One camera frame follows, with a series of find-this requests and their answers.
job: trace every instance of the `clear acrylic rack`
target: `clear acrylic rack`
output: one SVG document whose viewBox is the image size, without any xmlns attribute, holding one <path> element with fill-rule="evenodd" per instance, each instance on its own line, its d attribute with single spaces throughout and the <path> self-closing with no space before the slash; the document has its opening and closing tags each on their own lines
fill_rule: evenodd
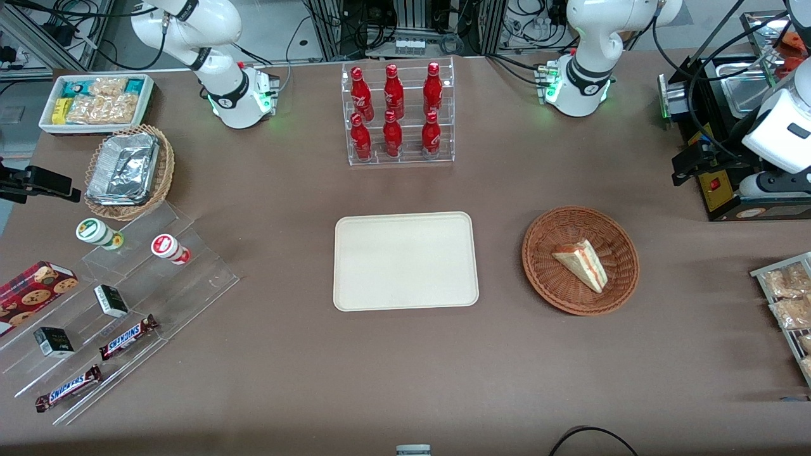
<svg viewBox="0 0 811 456">
<path fill-rule="evenodd" d="M 93 364 L 99 365 L 100 384 L 80 390 L 42 414 L 54 425 L 76 419 L 239 281 L 197 235 L 192 220 L 168 202 L 136 218 L 121 232 L 121 248 L 109 252 L 97 247 L 73 267 L 80 282 L 69 296 L 0 339 L 3 390 L 30 402 L 32 413 L 36 413 L 36 398 L 85 373 Z M 152 254 L 149 244 L 161 233 L 173 235 L 191 251 L 186 264 L 173 265 Z M 93 293 L 101 283 L 118 288 L 129 308 L 127 316 L 117 319 L 101 311 Z M 160 326 L 102 362 L 99 347 L 149 314 Z M 64 329 L 75 353 L 66 359 L 43 356 L 33 336 L 40 326 Z"/>
<path fill-rule="evenodd" d="M 427 77 L 428 63 L 440 64 L 440 79 L 442 80 L 442 108 L 437 113 L 437 122 L 442 131 L 440 135 L 440 153 L 436 159 L 427 160 L 423 157 L 423 125 L 425 113 L 423 111 L 423 85 Z M 405 89 L 405 117 L 400 119 L 403 131 L 402 153 L 399 158 L 391 158 L 385 151 L 383 137 L 384 113 L 386 102 L 383 87 L 386 85 L 386 70 L 388 63 L 397 65 L 397 73 Z M 352 104 L 352 78 L 350 69 L 360 67 L 363 78 L 371 90 L 371 104 L 375 109 L 375 117 L 366 124 L 371 134 L 371 160 L 360 161 L 354 152 L 350 130 L 350 116 L 354 112 Z M 452 162 L 456 158 L 455 124 L 456 105 L 453 98 L 456 80 L 453 74 L 453 60 L 451 58 L 434 59 L 403 59 L 387 62 L 352 62 L 344 63 L 341 69 L 341 99 L 344 110 L 344 129 L 346 131 L 347 156 L 352 166 L 414 166 L 430 165 L 436 163 Z"/>
</svg>

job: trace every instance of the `table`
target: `table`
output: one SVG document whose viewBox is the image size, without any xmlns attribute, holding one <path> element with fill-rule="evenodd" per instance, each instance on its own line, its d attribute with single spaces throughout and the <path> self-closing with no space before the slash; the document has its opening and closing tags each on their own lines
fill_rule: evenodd
<svg viewBox="0 0 811 456">
<path fill-rule="evenodd" d="M 457 161 L 408 170 L 347 165 L 340 65 L 295 67 L 279 115 L 245 131 L 212 116 L 190 72 L 154 73 L 150 122 L 177 159 L 169 199 L 244 279 L 70 426 L 0 394 L 0 453 L 506 456 L 593 424 L 640 454 L 808 454 L 809 405 L 777 400 L 807 389 L 748 275 L 808 251 L 808 224 L 709 223 L 694 188 L 672 186 L 681 140 L 659 117 L 661 58 L 625 55 L 588 118 L 539 106 L 483 58 L 455 62 Z M 81 182 L 97 143 L 43 135 L 32 163 Z M 526 227 L 563 204 L 635 242 L 642 278 L 617 312 L 564 314 L 524 277 Z M 449 210 L 473 219 L 474 306 L 333 306 L 341 217 Z M 72 265 L 88 214 L 45 197 L 16 207 L 0 280 Z M 580 434 L 559 454 L 587 451 L 623 449 Z"/>
</svg>

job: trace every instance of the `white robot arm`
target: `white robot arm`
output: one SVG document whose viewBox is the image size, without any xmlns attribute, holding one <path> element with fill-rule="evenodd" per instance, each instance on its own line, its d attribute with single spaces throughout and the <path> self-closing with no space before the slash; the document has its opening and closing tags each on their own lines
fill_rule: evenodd
<svg viewBox="0 0 811 456">
<path fill-rule="evenodd" d="M 608 90 L 611 71 L 623 52 L 618 32 L 639 31 L 657 15 L 669 24 L 682 0 L 569 0 L 566 16 L 580 34 L 577 52 L 547 64 L 545 102 L 560 112 L 583 117 L 593 113 Z"/>
<path fill-rule="evenodd" d="M 225 125 L 247 128 L 275 113 L 278 81 L 256 69 L 241 68 L 224 47 L 242 34 L 242 19 L 233 3 L 152 0 L 134 11 L 153 6 L 158 9 L 131 17 L 135 35 L 155 49 L 163 46 L 167 54 L 191 68 L 208 91 L 214 114 Z"/>
</svg>

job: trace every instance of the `red cookie box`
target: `red cookie box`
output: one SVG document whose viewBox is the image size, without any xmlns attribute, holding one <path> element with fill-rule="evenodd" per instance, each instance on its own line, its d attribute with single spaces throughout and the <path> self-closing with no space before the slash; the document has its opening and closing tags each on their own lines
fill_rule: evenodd
<svg viewBox="0 0 811 456">
<path fill-rule="evenodd" d="M 21 325 L 77 283 L 73 271 L 40 261 L 0 286 L 0 336 Z"/>
</svg>

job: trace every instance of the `snickers bar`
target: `snickers bar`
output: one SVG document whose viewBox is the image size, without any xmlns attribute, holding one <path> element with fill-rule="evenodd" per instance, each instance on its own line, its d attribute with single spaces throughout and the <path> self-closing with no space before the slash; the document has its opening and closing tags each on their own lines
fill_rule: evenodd
<svg viewBox="0 0 811 456">
<path fill-rule="evenodd" d="M 91 383 L 101 382 L 101 370 L 97 365 L 93 365 L 89 371 L 68 381 L 58 389 L 51 391 L 50 394 L 44 394 L 36 399 L 36 411 L 42 413 L 55 406 L 59 401 L 76 394 L 80 389 L 84 388 Z"/>
<path fill-rule="evenodd" d="M 155 327 L 157 327 L 157 321 L 155 321 L 155 317 L 153 317 L 150 313 L 149 316 L 139 321 L 137 325 L 129 328 L 124 334 L 118 336 L 117 338 L 113 339 L 112 342 L 100 348 L 99 351 L 101 352 L 101 360 L 106 361 L 107 359 L 112 358 L 113 355 L 124 350 L 130 344 L 143 337 L 146 333 L 152 331 Z"/>
</svg>

